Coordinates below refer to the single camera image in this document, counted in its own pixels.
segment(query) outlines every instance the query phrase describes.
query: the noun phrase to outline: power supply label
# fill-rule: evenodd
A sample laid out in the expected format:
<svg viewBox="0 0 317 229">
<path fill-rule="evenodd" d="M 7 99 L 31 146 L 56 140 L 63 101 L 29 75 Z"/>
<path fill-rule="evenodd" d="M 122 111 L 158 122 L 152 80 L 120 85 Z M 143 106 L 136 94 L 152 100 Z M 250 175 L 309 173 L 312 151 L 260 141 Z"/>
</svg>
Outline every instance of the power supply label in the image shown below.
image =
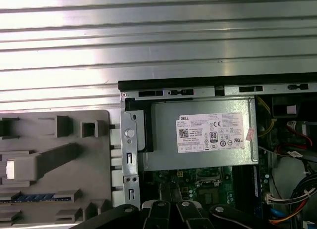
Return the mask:
<svg viewBox="0 0 317 229">
<path fill-rule="evenodd" d="M 244 148 L 241 113 L 181 115 L 176 130 L 178 153 Z"/>
</svg>

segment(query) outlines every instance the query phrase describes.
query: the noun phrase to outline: green pcb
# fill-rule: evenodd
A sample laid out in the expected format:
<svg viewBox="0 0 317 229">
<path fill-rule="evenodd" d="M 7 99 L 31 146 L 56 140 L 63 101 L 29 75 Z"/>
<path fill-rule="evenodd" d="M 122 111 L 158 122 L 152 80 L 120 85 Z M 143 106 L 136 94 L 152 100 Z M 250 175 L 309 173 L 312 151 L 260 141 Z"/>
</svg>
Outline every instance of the green pcb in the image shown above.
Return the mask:
<svg viewBox="0 0 317 229">
<path fill-rule="evenodd" d="M 147 177 L 151 179 L 147 184 L 157 187 L 163 182 L 178 183 L 183 200 L 198 201 L 206 210 L 215 204 L 235 206 L 232 167 L 154 171 L 147 174 L 152 174 Z"/>
</svg>

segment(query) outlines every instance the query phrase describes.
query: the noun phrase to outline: qr code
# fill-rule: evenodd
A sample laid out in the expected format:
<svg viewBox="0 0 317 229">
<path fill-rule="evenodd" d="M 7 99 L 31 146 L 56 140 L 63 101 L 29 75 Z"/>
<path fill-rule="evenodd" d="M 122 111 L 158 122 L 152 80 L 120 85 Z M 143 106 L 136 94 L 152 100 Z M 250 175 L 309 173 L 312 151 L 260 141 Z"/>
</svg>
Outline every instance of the qr code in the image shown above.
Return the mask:
<svg viewBox="0 0 317 229">
<path fill-rule="evenodd" d="M 180 130 L 179 130 L 179 137 L 180 137 L 180 138 L 189 137 L 189 135 L 188 135 L 188 129 L 180 129 Z"/>
</svg>

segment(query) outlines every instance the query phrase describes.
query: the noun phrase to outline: white connector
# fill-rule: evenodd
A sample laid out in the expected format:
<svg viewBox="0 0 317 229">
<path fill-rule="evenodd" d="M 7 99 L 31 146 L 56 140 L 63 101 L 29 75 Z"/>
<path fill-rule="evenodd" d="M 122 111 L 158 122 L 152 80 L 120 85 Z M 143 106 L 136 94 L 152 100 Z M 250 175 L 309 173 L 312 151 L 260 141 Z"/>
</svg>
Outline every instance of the white connector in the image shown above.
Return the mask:
<svg viewBox="0 0 317 229">
<path fill-rule="evenodd" d="M 264 200 L 265 200 L 265 203 L 266 203 L 267 205 L 272 205 L 272 204 L 273 204 L 273 202 L 269 199 L 270 197 L 273 197 L 273 194 L 271 194 L 271 193 L 266 193 L 266 194 L 264 195 Z"/>
</svg>

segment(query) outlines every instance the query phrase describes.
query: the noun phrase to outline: black wire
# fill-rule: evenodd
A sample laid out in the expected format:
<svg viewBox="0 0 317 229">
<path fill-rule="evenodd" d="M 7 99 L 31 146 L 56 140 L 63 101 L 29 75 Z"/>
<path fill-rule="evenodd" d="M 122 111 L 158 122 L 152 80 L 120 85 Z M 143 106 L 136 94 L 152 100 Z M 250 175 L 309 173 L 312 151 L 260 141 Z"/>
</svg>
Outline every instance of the black wire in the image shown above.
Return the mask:
<svg viewBox="0 0 317 229">
<path fill-rule="evenodd" d="M 282 196 L 281 196 L 280 193 L 278 192 L 278 189 L 277 189 L 277 186 L 276 186 L 276 183 L 275 183 L 275 180 L 274 180 L 272 171 L 271 171 L 271 177 L 272 177 L 273 185 L 274 185 L 274 187 L 275 187 L 275 189 L 276 189 L 277 195 L 279 196 L 280 199 L 282 199 Z"/>
<path fill-rule="evenodd" d="M 274 200 L 271 200 L 271 201 L 274 202 L 275 204 L 284 204 L 284 205 L 296 204 L 296 203 L 301 203 L 309 199 L 311 196 L 315 195 L 316 193 L 317 193 L 317 189 L 315 189 L 312 193 L 310 193 L 309 196 L 303 197 L 301 199 L 286 199 L 283 201 L 274 201 Z"/>
<path fill-rule="evenodd" d="M 305 178 L 303 178 L 296 188 L 293 190 L 291 198 L 296 198 L 299 195 L 303 194 L 305 189 L 308 188 L 317 188 L 317 173 L 313 173 Z M 297 207 L 296 204 L 292 204 L 289 207 L 290 212 L 294 210 L 294 208 Z M 303 218 L 302 215 L 298 215 L 296 217 L 292 217 L 290 219 L 290 226 L 291 229 L 300 229 L 303 225 Z"/>
</svg>

